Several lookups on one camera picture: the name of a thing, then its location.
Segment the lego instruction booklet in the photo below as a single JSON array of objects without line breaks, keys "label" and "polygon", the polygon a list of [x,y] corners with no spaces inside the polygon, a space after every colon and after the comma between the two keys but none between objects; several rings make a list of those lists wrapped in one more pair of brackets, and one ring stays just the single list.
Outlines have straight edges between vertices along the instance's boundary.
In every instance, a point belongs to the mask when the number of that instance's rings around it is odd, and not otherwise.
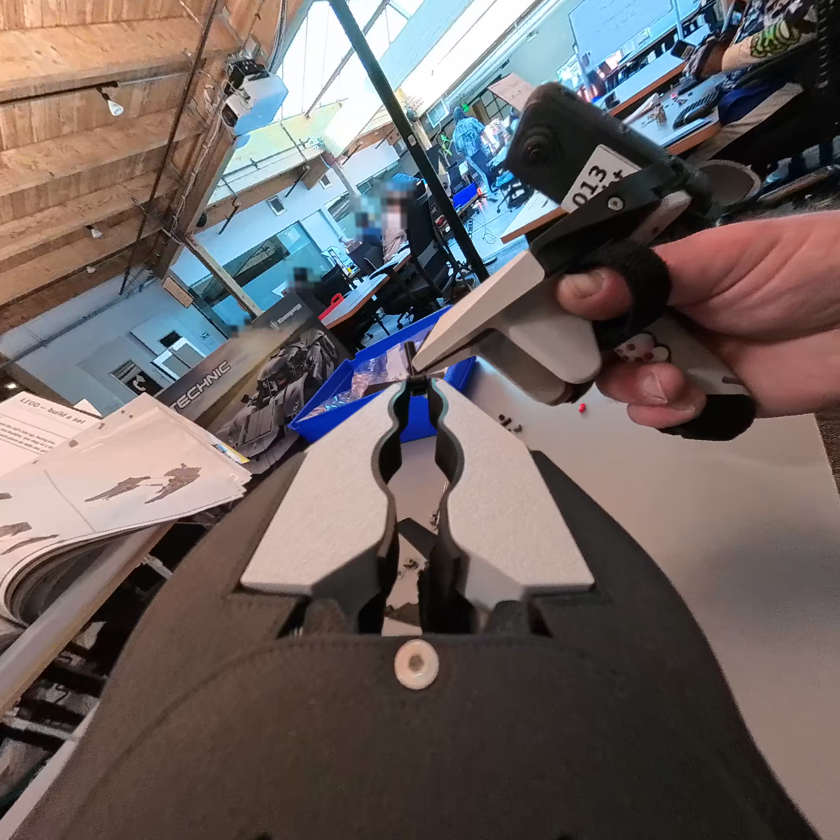
[{"label": "lego instruction booklet", "polygon": [[11,468],[3,462],[2,621],[25,627],[125,536],[245,494],[247,460],[152,397]]}]

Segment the clear plastic bags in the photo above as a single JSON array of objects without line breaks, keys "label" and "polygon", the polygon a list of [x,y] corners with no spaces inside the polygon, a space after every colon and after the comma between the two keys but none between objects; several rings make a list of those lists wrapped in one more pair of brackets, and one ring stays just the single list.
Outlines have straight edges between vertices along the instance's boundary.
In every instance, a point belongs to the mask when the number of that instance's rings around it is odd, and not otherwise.
[{"label": "clear plastic bags", "polygon": [[354,370],[350,385],[317,406],[312,414],[335,411],[372,396],[390,385],[407,380],[412,374],[413,342],[399,343],[385,353],[364,360]]}]

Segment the wooden office desk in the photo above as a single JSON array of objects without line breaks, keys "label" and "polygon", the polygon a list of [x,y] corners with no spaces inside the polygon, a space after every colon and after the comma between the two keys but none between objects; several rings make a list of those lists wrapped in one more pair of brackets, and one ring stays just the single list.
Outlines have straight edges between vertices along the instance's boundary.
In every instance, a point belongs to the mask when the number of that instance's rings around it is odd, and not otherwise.
[{"label": "wooden office desk", "polygon": [[718,86],[695,87],[686,94],[653,94],[623,121],[671,154],[683,154],[714,137],[721,125]]},{"label": "wooden office desk", "polygon": [[335,304],[330,310],[325,311],[319,320],[325,328],[336,327],[361,311],[361,309],[392,280],[411,261],[411,253],[408,249],[395,255],[395,257],[384,265],[374,270],[369,276],[362,279],[359,285],[352,289],[348,295]]}]

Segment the white wall-mounted unit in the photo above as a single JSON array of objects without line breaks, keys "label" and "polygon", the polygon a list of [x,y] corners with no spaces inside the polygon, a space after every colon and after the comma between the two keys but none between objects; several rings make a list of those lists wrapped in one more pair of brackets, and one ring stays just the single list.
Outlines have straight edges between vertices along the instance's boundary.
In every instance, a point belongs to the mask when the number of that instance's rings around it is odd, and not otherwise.
[{"label": "white wall-mounted unit", "polygon": [[273,123],[288,94],[283,80],[257,61],[231,63],[224,86],[222,120],[240,140]]}]

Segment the dark lego set box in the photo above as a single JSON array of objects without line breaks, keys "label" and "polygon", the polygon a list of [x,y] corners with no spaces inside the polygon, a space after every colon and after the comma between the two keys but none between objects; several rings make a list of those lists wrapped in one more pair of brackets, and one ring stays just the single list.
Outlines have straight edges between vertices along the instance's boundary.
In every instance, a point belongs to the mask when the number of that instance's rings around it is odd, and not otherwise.
[{"label": "dark lego set box", "polygon": [[307,303],[289,295],[156,398],[259,476],[300,447],[291,422],[347,358]]}]

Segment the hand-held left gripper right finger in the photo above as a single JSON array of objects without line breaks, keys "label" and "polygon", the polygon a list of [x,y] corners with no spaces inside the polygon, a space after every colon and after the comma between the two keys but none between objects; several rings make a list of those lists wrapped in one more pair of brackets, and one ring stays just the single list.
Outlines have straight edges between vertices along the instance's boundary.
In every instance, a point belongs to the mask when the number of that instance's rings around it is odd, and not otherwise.
[{"label": "hand-held left gripper right finger", "polygon": [[445,381],[430,384],[429,410],[447,480],[438,536],[456,593],[489,612],[588,592],[593,574],[529,448]]}]

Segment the black office chair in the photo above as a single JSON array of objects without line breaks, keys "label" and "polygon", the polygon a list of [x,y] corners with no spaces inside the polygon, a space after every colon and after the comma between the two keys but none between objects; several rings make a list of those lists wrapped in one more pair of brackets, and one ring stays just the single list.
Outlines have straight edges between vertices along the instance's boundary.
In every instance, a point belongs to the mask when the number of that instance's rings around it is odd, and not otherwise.
[{"label": "black office chair", "polygon": [[386,191],[381,245],[384,264],[391,266],[377,294],[384,313],[417,319],[455,301],[457,273],[418,184],[396,184]]}]

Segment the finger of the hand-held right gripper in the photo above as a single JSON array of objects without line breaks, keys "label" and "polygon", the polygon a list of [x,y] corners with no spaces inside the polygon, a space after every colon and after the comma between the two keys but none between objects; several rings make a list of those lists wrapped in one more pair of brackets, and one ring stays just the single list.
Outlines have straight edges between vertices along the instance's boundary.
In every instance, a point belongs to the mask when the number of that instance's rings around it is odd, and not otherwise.
[{"label": "finger of the hand-held right gripper", "polygon": [[544,280],[545,269],[531,251],[524,250],[516,255],[439,316],[414,352],[413,372],[430,374],[443,366]]}]

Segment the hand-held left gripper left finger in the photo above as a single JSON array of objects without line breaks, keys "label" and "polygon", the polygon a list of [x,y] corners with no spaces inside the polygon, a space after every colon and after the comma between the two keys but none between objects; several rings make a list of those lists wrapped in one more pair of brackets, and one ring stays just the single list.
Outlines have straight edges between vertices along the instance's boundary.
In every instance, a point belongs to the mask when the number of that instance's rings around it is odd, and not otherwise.
[{"label": "hand-held left gripper left finger", "polygon": [[407,385],[390,385],[306,451],[240,577],[244,589],[334,601],[382,591],[407,407]]}]

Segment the person's right hand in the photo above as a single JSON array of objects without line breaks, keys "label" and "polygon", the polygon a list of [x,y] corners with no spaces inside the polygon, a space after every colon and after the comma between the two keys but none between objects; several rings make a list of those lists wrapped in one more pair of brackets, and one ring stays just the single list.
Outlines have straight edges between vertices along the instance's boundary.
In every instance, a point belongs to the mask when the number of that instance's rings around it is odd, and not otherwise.
[{"label": "person's right hand", "polygon": [[[839,212],[768,217],[656,247],[668,304],[751,392],[761,418],[838,411]],[[590,321],[625,315],[633,294],[612,268],[558,278],[562,309]],[[604,363],[598,390],[640,426],[696,419],[701,388],[673,364]]]}]

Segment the blue plastic bin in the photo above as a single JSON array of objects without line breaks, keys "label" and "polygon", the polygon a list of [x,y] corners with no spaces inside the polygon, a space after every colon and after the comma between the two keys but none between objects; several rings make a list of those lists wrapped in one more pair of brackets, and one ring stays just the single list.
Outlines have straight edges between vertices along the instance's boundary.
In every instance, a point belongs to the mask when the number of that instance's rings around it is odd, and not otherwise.
[{"label": "blue plastic bin", "polygon": [[[299,414],[290,422],[289,428],[309,443],[314,443],[325,434],[331,432],[345,419],[369,403],[376,394],[366,396],[358,402],[328,413],[314,415],[312,414],[314,409],[324,401],[330,399],[330,397],[337,395],[347,388],[350,385],[354,370],[361,362],[383,354],[391,347],[399,343],[404,343],[407,340],[414,340],[419,345],[431,331],[439,316],[448,308],[444,307],[441,311],[421,318],[406,328],[397,330],[393,335],[381,339],[373,343],[370,347],[358,352],[351,360],[343,361],[336,371],[330,375],[328,380],[320,386],[315,395],[305,404]],[[463,393],[466,390],[475,365],[475,357],[462,360],[448,367],[443,375],[443,379],[458,392]]]}]

